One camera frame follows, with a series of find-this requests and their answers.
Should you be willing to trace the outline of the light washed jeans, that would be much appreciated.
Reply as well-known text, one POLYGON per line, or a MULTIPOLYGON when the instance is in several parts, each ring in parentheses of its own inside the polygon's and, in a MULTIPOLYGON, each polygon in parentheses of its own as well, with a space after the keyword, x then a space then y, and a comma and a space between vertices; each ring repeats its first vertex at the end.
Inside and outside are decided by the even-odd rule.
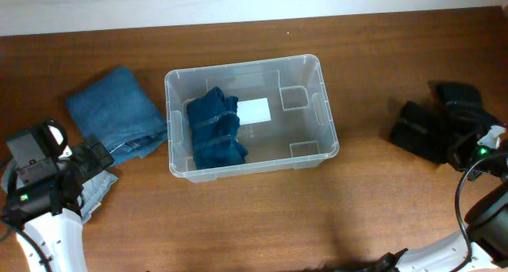
POLYGON ((104 170, 83 184, 85 205, 80 209, 82 224, 85 224, 92 217, 92 213, 102 204, 102 199, 117 180, 116 175, 104 170))

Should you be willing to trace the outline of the black taped cloth bundle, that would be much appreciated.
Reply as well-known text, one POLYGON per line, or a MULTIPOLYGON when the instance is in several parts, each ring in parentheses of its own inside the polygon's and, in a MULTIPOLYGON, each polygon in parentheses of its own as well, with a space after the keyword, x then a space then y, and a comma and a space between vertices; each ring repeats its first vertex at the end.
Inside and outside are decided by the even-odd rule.
POLYGON ((479 90, 462 82, 435 82, 437 108, 407 102, 389 141, 435 164, 448 163, 447 150, 464 141, 477 141, 492 125, 504 124, 483 107, 479 90))

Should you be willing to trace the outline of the blue denim jeans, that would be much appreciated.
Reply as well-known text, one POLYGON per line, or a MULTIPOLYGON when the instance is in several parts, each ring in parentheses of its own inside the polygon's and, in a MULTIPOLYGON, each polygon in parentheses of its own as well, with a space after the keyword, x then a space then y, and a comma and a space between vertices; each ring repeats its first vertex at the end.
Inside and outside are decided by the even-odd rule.
POLYGON ((69 97, 66 107, 83 136, 94 135, 114 165, 144 158, 167 139, 167 122, 126 67, 69 97))

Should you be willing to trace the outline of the dark blue taped cloth bundle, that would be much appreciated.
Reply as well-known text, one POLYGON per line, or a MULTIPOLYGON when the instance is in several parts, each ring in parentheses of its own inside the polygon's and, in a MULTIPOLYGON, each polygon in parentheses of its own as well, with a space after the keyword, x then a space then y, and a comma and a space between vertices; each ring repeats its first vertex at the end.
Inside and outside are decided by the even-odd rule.
POLYGON ((246 163, 248 150, 237 140, 238 97, 215 86, 187 104, 193 160, 199 170, 246 163))

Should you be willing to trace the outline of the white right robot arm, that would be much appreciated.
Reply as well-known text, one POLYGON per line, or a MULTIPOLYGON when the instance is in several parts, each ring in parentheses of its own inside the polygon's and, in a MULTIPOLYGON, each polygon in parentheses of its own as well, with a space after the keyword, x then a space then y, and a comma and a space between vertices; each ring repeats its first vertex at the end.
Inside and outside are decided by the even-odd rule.
POLYGON ((367 272, 476 271, 507 268, 507 142, 496 149, 481 147, 478 159, 456 187, 454 210, 459 231, 426 247, 387 253, 364 268, 367 272), (460 197, 467 180, 488 173, 502 184, 473 205, 463 216, 460 197))

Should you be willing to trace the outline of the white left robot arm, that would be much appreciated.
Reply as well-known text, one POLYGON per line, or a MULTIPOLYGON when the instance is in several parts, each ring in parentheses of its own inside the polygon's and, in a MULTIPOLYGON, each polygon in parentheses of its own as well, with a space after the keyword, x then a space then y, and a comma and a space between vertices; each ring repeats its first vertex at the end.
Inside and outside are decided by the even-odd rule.
POLYGON ((11 136, 1 221, 15 232, 31 271, 85 271, 83 224, 115 177, 95 137, 69 146, 56 121, 11 136))

